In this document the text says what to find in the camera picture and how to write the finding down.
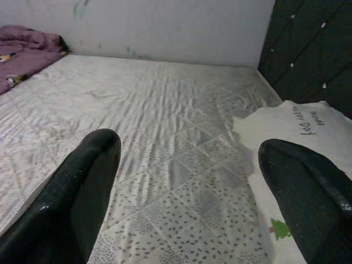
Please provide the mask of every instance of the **tufted headboard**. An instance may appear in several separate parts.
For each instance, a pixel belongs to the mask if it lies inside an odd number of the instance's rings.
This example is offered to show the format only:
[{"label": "tufted headboard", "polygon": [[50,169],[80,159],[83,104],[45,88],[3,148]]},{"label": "tufted headboard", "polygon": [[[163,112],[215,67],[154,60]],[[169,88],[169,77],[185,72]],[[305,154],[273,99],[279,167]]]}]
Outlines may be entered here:
[{"label": "tufted headboard", "polygon": [[259,71],[283,100],[352,117],[352,0],[277,0]]}]

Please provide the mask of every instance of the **purple blanket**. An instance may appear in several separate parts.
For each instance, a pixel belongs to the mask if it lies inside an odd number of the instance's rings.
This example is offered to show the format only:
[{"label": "purple blanket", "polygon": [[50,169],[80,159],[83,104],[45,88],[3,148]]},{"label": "purple blanket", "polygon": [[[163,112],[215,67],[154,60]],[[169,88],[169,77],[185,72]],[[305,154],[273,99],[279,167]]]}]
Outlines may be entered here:
[{"label": "purple blanket", "polygon": [[62,58],[61,43],[59,35],[24,26],[0,28],[0,95]]}]

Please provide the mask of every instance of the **white cloth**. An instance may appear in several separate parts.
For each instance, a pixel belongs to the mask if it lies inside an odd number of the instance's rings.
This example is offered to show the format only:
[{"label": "white cloth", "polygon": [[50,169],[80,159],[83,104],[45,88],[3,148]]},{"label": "white cloth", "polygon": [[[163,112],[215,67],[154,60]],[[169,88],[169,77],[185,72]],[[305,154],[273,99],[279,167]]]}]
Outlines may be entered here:
[{"label": "white cloth", "polygon": [[258,150],[267,139],[291,141],[323,154],[352,179],[352,121],[326,102],[296,104],[285,101],[278,107],[260,108],[234,126],[241,142],[251,150],[254,168],[248,180],[258,205],[269,258],[277,264],[305,263],[292,236],[277,240],[269,233],[271,219],[282,222],[284,219],[260,172]]}]

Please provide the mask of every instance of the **white wall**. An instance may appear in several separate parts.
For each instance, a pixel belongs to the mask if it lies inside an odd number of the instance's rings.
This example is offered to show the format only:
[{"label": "white wall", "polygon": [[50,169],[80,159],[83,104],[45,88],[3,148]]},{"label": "white wall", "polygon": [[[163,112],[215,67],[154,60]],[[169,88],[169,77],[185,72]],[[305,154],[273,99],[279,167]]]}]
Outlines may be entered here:
[{"label": "white wall", "polygon": [[256,67],[273,0],[0,0],[0,26],[55,32],[78,54]]}]

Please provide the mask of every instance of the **white quilted mattress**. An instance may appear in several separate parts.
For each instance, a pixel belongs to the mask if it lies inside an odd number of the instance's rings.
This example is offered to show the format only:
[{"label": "white quilted mattress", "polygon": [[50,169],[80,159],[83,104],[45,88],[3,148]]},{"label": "white quilted mattress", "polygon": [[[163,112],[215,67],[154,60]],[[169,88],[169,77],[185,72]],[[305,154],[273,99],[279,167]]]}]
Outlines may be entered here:
[{"label": "white quilted mattress", "polygon": [[267,263],[233,123],[280,102],[250,68],[66,56],[0,96],[0,231],[111,128],[122,160],[89,263]]}]

